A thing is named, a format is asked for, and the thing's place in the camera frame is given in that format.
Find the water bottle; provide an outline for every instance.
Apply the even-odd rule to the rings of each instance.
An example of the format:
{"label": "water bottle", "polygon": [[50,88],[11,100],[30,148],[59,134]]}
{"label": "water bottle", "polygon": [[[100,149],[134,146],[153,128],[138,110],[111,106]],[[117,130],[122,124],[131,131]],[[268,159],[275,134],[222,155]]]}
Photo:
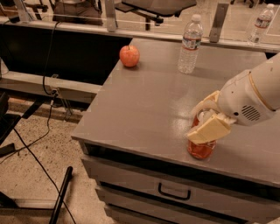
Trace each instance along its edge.
{"label": "water bottle", "polygon": [[253,31],[248,38],[249,46],[256,46],[261,42],[264,33],[267,31],[267,28],[269,27],[270,22],[274,17],[273,8],[274,4],[269,3],[258,16],[257,20],[255,21]]}
{"label": "water bottle", "polygon": [[178,60],[178,70],[183,74],[192,73],[195,67],[203,34],[203,27],[200,21],[201,15],[192,15],[192,21],[186,25],[184,30]]}

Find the bottle cap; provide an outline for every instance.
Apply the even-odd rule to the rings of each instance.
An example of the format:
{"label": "bottle cap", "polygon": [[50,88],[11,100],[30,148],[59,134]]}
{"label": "bottle cap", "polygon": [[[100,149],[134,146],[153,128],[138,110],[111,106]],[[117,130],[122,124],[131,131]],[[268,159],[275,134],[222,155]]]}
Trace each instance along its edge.
{"label": "bottle cap", "polygon": [[269,3],[267,6],[266,6],[268,9],[273,9],[274,8],[274,4],[273,3]]}
{"label": "bottle cap", "polygon": [[193,14],[192,15],[192,21],[193,22],[200,22],[200,20],[201,20],[201,15],[199,15],[199,14]]}

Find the bottle label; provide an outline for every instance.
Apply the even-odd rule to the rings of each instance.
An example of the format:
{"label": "bottle label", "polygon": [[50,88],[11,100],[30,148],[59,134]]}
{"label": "bottle label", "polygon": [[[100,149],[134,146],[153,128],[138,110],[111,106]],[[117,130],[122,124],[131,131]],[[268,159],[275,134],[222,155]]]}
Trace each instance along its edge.
{"label": "bottle label", "polygon": [[266,28],[269,27],[270,22],[271,22],[271,19],[270,20],[263,20],[263,19],[258,18],[255,21],[255,26],[258,27],[258,28],[266,29]]}
{"label": "bottle label", "polygon": [[196,51],[200,47],[201,38],[183,38],[182,46],[189,51]]}

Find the speckled floor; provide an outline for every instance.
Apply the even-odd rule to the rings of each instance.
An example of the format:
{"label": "speckled floor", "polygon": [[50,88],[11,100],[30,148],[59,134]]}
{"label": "speckled floor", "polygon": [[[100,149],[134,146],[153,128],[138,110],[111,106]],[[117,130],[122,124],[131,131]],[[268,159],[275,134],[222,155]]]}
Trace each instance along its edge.
{"label": "speckled floor", "polygon": [[[10,99],[13,114],[22,115],[31,101]],[[16,130],[30,144],[47,132],[47,117],[50,105],[43,104],[28,119],[21,119]],[[88,178],[81,163],[82,151],[78,142],[70,137],[81,112],[75,109],[70,121],[64,121],[65,110],[54,108],[49,121],[50,132],[30,147],[40,163],[45,167],[56,185],[60,188],[68,166],[73,167],[73,178],[67,189],[65,202],[76,223],[113,224],[106,216],[103,202],[95,193],[95,181]],[[16,149],[23,147],[15,131],[12,131],[1,146],[14,143]],[[32,154],[27,150],[5,159],[0,158],[0,192],[13,199],[56,200],[58,193],[52,182],[44,174]],[[42,224],[49,223],[52,211],[0,209],[1,224]],[[65,208],[62,208],[58,224],[74,223]]]}

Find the white robotic hand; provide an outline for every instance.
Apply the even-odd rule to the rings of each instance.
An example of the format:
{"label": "white robotic hand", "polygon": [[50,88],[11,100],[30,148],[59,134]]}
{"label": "white robotic hand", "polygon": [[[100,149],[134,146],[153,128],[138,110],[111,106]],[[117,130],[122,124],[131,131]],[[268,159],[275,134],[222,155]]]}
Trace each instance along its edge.
{"label": "white robotic hand", "polygon": [[192,116],[199,115],[199,125],[192,127],[186,137],[195,144],[211,142],[228,135],[233,123],[254,125],[270,119],[279,109],[280,53],[237,74],[221,91],[195,106]]}

